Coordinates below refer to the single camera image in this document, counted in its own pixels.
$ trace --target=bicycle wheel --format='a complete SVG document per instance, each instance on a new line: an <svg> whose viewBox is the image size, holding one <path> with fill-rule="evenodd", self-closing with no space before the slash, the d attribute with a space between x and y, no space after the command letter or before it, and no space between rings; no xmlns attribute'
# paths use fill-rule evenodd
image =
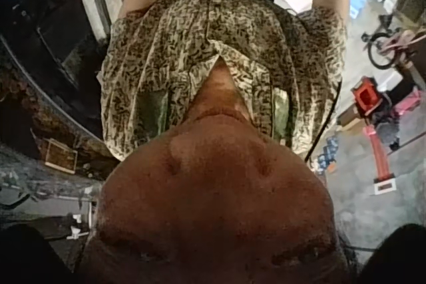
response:
<svg viewBox="0 0 426 284"><path fill-rule="evenodd" d="M398 60L400 54L396 50L381 53L382 45L390 38L387 33L376 33L368 43L368 57L377 69L386 70L391 68Z"/></svg>

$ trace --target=bicycle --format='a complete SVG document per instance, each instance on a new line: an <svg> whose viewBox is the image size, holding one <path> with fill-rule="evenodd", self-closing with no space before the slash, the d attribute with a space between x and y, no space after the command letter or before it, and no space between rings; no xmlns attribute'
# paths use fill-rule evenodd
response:
<svg viewBox="0 0 426 284"><path fill-rule="evenodd" d="M379 20L385 32L376 32L373 35L364 33L361 36L367 43L368 57L376 68L380 70L390 69L397 63L409 66L410 58L417 52L410 49L410 45L426 39L426 29L421 28L417 32L410 29L396 28L391 30L389 16L380 16Z"/></svg>

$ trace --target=red object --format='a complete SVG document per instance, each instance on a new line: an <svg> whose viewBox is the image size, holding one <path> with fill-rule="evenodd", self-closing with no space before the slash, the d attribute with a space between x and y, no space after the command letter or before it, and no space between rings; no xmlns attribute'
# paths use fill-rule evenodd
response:
<svg viewBox="0 0 426 284"><path fill-rule="evenodd" d="M352 89L352 93L355 96L358 107L366 116L375 110L383 101L371 79L366 76L363 76L361 82Z"/></svg>
<svg viewBox="0 0 426 284"><path fill-rule="evenodd" d="M382 182L393 178L389 169L389 162L387 161L387 154L383 149L379 136L374 129L373 125L364 128L364 134L369 137L371 146L373 147L375 164L377 167L377 181Z"/></svg>
<svg viewBox="0 0 426 284"><path fill-rule="evenodd" d="M399 104L395 106L395 111L402 116L407 111L413 110L415 107L419 106L421 102L421 93L420 90L414 88L414 91L405 97Z"/></svg>

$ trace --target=cable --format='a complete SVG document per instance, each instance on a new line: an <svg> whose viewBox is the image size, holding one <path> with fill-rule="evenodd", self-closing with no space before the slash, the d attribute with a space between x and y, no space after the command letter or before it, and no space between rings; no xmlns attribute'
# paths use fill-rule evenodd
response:
<svg viewBox="0 0 426 284"><path fill-rule="evenodd" d="M314 144L312 144L311 150L309 150L308 154L306 155L306 157L305 157L305 163L307 163L310 160L310 158L311 158L311 156L312 156L315 148L317 147L318 143L320 142L321 137L323 136L323 134L324 134L324 132L325 132L328 124L331 121L331 118L333 116L334 110L335 110L335 108L337 106L337 102L339 100L340 92L341 92L341 81L339 82L339 84L337 86L337 95L336 95L336 97L335 97L335 99L333 101L333 105L331 106L330 113L328 114L328 117L325 120L324 125L322 126L321 130L319 131L319 134L318 134L317 138L315 139Z"/></svg>
<svg viewBox="0 0 426 284"><path fill-rule="evenodd" d="M31 196L29 194L27 194L26 196L23 196L22 198L20 198L16 202L13 202L12 204L0 203L0 209L7 210L7 211L13 210L13 209L17 208L18 206L20 206L25 201L27 201L30 197Z"/></svg>
<svg viewBox="0 0 426 284"><path fill-rule="evenodd" d="M358 246L349 246L349 245L343 245L346 249L353 249L354 251L362 251L362 252L376 252L376 249L370 249L366 247L358 247Z"/></svg>

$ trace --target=concrete floor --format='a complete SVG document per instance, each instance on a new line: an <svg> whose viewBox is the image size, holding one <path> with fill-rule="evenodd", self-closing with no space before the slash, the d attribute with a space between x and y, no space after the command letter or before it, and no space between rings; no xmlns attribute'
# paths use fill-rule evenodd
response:
<svg viewBox="0 0 426 284"><path fill-rule="evenodd" d="M375 69L370 63L364 32L372 33L378 26L377 16L383 9L370 1L356 20L348 26L346 67L338 112L353 104L351 88L362 76L373 76L381 82L390 71ZM401 145L426 131L426 101L401 119ZM391 172L397 180L397 191L374 195L373 180L377 169L368 137L358 132L340 132L336 170L326 174L327 187L334 202L339 232L355 247L376 248L398 227L407 223L426 224L426 136L406 145L389 156ZM371 253L358 251L360 263Z"/></svg>
<svg viewBox="0 0 426 284"><path fill-rule="evenodd" d="M426 101L401 119L401 145L426 130ZM426 224L426 136L389 156L397 190L375 196L375 159L368 137L341 132L336 170L327 174L327 187L334 202L339 232L356 247L376 248L398 227ZM370 253L359 253L361 263Z"/></svg>

